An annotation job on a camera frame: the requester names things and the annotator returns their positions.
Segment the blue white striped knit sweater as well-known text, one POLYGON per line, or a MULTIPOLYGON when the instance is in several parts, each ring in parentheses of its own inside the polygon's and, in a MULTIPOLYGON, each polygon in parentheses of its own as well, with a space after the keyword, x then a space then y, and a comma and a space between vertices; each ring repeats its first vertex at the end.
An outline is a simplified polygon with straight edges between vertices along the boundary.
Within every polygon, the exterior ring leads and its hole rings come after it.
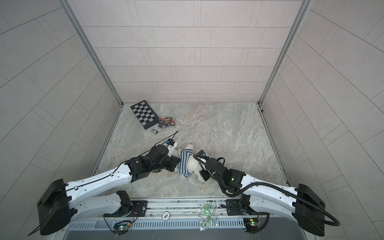
POLYGON ((188 144, 184 150, 179 149, 178 155, 181 159, 180 163, 178 164, 178 174, 184 176, 185 178, 189 178, 191 175, 190 170, 188 169, 188 162, 189 159, 193 156, 194 153, 194 145, 188 144))

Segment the white fluffy teddy bear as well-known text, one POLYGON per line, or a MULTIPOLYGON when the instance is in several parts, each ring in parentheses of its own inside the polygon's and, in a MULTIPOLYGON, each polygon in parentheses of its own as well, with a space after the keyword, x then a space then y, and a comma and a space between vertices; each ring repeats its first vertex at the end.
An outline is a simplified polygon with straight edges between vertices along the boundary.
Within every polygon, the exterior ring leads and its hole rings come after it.
MULTIPOLYGON (((179 157, 177 149, 174 149, 172 156, 179 157)), ((202 179, 202 177, 200 176, 200 173, 199 173, 199 171, 202 170, 202 167, 200 166, 199 162, 193 156, 189 159, 188 169, 191 172, 190 177, 194 174, 197 176, 199 181, 204 182, 204 180, 202 179)))

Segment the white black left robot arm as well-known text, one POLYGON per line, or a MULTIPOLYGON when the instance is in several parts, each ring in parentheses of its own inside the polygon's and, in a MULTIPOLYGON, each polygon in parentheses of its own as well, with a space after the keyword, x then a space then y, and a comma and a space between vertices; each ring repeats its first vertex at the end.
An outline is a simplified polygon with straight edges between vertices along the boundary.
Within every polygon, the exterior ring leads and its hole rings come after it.
POLYGON ((98 214, 122 217, 132 211, 132 202, 125 191, 110 197, 98 195, 115 187, 144 179, 162 170, 173 172, 180 163, 174 155, 177 142, 153 146, 145 156, 133 157, 104 173, 69 183, 63 179, 52 182, 38 200, 39 225, 31 232, 42 236, 53 234, 70 222, 98 214))

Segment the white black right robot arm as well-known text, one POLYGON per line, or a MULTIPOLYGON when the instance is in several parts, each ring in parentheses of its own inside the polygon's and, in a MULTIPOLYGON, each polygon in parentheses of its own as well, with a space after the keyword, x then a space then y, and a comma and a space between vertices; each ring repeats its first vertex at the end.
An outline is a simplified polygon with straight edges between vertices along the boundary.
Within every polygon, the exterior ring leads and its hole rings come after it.
POLYGON ((305 231, 325 235, 325 226, 340 226, 339 220, 326 211, 325 202, 308 186, 285 187, 259 180, 245 172, 228 169, 218 159, 205 153, 194 155, 202 167, 203 179, 214 179, 223 194, 240 196, 240 209, 246 215, 266 213, 290 219, 305 231))

